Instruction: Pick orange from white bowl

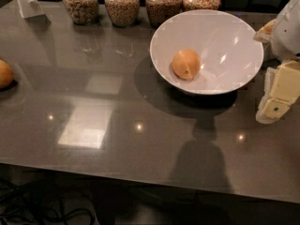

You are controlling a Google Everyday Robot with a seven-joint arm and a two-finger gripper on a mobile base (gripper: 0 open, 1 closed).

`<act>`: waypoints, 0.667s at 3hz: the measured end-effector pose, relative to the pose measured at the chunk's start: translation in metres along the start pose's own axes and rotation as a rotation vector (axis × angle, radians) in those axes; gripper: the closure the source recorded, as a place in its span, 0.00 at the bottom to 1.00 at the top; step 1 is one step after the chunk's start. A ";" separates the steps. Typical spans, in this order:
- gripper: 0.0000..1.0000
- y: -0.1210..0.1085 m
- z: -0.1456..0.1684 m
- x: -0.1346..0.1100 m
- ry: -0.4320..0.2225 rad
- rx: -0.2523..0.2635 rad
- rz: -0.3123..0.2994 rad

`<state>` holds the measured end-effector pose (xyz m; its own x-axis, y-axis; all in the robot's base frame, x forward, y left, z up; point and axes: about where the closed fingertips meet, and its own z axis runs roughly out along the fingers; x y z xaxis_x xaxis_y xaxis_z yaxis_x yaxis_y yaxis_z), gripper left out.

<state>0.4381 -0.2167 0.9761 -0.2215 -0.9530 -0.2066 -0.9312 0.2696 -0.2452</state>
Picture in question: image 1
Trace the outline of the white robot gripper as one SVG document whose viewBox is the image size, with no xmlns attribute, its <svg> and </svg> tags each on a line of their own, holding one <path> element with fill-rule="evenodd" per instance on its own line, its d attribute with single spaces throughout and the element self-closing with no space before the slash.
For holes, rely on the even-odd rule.
<svg viewBox="0 0 300 225">
<path fill-rule="evenodd" d="M 269 43 L 279 60 L 300 59 L 300 0 L 290 0 L 275 20 L 265 24 L 253 39 Z M 300 97 L 300 62 L 285 61 L 269 67 L 264 77 L 264 96 L 256 120 L 272 124 L 282 118 Z"/>
</svg>

